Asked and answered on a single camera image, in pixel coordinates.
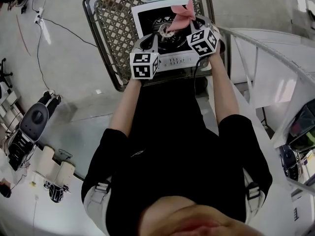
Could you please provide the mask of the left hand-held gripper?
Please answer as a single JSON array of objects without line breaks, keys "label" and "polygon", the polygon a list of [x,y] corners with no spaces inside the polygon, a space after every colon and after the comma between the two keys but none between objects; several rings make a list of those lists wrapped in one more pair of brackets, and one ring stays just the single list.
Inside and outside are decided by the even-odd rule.
[{"label": "left hand-held gripper", "polygon": [[152,79],[159,67],[158,36],[148,34],[138,39],[130,53],[130,68],[133,79]]}]

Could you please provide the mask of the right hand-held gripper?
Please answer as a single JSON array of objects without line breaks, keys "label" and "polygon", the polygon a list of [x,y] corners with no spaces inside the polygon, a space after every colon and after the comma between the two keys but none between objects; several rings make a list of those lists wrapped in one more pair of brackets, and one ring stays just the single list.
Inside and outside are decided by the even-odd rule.
[{"label": "right hand-held gripper", "polygon": [[198,31],[196,31],[194,21],[190,21],[191,34],[187,36],[190,48],[201,58],[216,53],[221,41],[220,53],[223,53],[223,38],[219,29],[212,25],[212,21],[205,16],[196,16],[196,23]]}]

